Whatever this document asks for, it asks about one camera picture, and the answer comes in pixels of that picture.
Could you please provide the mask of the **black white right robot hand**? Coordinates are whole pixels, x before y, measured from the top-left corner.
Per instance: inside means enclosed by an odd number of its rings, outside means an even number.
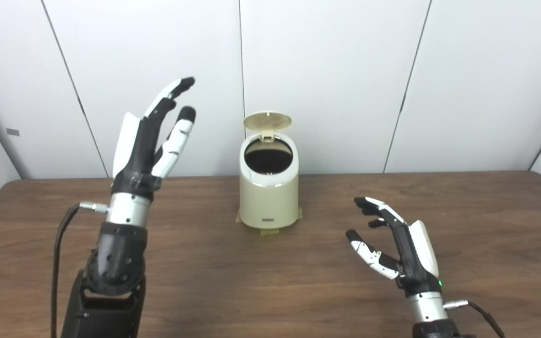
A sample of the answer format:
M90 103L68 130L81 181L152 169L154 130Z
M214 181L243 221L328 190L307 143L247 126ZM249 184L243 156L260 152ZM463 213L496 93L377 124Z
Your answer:
M395 280L406 297L425 292L441 293L437 259L423 222L417 220L408 224L391 206L370 197L356 197L354 202L363 215L377 216L369 222L370 228L390 229L399 253L398 259L391 257L365 242L355 230L346 231L350 245L365 264Z

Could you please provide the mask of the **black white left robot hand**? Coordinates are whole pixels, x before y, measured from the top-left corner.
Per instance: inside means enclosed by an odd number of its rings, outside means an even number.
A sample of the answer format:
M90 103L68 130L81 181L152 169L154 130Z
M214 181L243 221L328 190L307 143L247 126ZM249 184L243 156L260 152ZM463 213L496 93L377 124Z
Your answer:
M183 153L197 113L193 107L183 107L168 137L158 146L161 126L176 107L176 99L194 84L194 77L178 79L157 94L142 117L125 114L112 165L112 194L135 195L153 201L162 180L168 177Z

